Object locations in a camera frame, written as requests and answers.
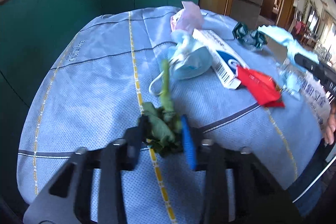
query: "green vegetable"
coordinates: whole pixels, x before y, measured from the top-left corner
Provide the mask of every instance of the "green vegetable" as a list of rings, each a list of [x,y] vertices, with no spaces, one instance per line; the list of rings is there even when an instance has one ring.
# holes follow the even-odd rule
[[[160,101],[162,106],[155,108],[151,102],[143,103],[143,115],[148,117],[147,144],[162,157],[183,151],[181,143],[182,124],[174,110],[169,92],[169,62],[162,61],[163,77]]]

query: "human hand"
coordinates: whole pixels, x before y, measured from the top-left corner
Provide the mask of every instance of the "human hand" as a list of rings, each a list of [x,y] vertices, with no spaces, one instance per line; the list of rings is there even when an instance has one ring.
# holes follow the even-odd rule
[[[327,144],[332,145],[334,143],[334,132],[336,130],[336,103],[332,101],[330,104],[330,114],[327,120],[327,127],[325,128],[325,132],[323,133],[324,141]]]

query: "mask ear loop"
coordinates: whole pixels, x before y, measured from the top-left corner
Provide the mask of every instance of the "mask ear loop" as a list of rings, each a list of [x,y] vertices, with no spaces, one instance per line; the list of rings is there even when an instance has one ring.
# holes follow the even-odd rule
[[[172,58],[170,61],[169,61],[169,69],[170,67],[174,66],[177,62],[179,61],[179,58],[178,57],[175,57],[175,58]],[[163,75],[163,72],[161,72],[152,82],[151,84],[149,85],[149,88],[148,88],[148,91],[151,95],[153,96],[159,96],[160,95],[160,92],[159,93],[156,93],[153,91],[153,85],[156,81],[158,81]]]

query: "pink plastic bag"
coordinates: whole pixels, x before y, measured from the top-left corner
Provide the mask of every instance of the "pink plastic bag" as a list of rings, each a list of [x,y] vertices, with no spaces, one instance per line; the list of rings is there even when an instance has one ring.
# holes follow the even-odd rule
[[[191,35],[194,29],[201,29],[204,19],[201,9],[192,1],[182,1],[184,9],[177,12],[170,19],[171,30],[185,30]]]

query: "red wrapper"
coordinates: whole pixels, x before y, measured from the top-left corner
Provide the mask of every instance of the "red wrapper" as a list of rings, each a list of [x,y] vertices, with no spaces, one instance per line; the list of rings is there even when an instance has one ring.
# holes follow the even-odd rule
[[[256,70],[237,66],[237,78],[247,87],[259,105],[285,107],[281,100],[281,93],[272,77]]]

